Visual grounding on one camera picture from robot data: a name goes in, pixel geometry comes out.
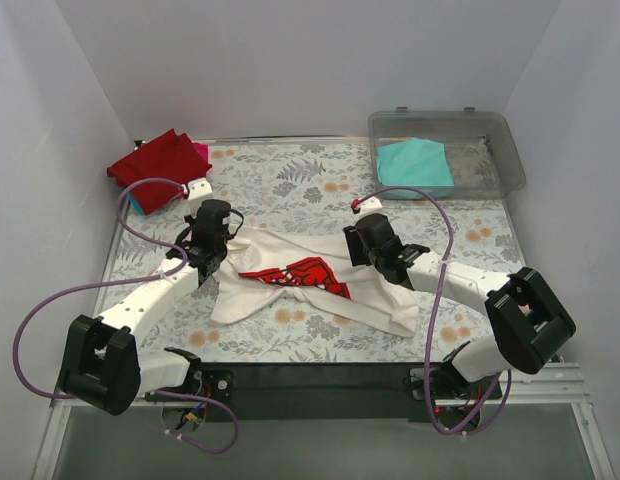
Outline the white Coca-Cola t-shirt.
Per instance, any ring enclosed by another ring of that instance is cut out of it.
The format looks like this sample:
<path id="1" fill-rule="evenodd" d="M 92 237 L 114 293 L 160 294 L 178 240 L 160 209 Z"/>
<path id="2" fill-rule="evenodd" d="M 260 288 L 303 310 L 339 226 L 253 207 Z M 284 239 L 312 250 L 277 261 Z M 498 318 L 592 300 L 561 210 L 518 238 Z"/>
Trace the white Coca-Cola t-shirt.
<path id="1" fill-rule="evenodd" d="M 303 236 L 245 227 L 227 244 L 216 273 L 218 296 L 211 319 L 233 324 L 280 297 L 411 337 L 419 307 L 412 293 L 386 281 L 371 266 L 351 264 L 345 237 Z"/>

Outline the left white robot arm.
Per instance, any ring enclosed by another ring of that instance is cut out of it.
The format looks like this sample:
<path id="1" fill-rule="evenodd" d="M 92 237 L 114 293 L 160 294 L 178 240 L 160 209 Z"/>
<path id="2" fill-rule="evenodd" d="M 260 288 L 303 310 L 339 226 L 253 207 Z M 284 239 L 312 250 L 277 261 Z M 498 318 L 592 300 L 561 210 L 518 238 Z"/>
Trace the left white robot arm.
<path id="1" fill-rule="evenodd" d="M 111 415 L 141 396 L 195 398 L 203 386 L 201 360 L 167 347 L 142 355 L 140 342 L 184 297 L 199 289 L 221 266 L 235 236 L 236 209 L 208 199 L 176 238 L 154 280 L 144 282 L 96 317 L 78 316 L 69 326 L 58 389 Z"/>

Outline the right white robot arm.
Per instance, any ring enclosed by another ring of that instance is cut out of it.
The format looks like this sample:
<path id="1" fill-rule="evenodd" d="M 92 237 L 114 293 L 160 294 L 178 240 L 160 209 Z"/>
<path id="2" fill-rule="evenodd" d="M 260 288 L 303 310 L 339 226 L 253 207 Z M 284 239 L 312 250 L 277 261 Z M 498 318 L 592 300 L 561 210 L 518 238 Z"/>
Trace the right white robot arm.
<path id="1" fill-rule="evenodd" d="M 492 332 L 448 354 L 431 376 L 439 394 L 465 397 L 479 381 L 506 370 L 528 375 L 542 367 L 575 334 L 576 325 L 542 275 L 446 262 L 419 244 L 404 244 L 388 218 L 373 213 L 344 229 L 353 266 L 371 266 L 389 283 L 442 297 L 479 312 Z"/>

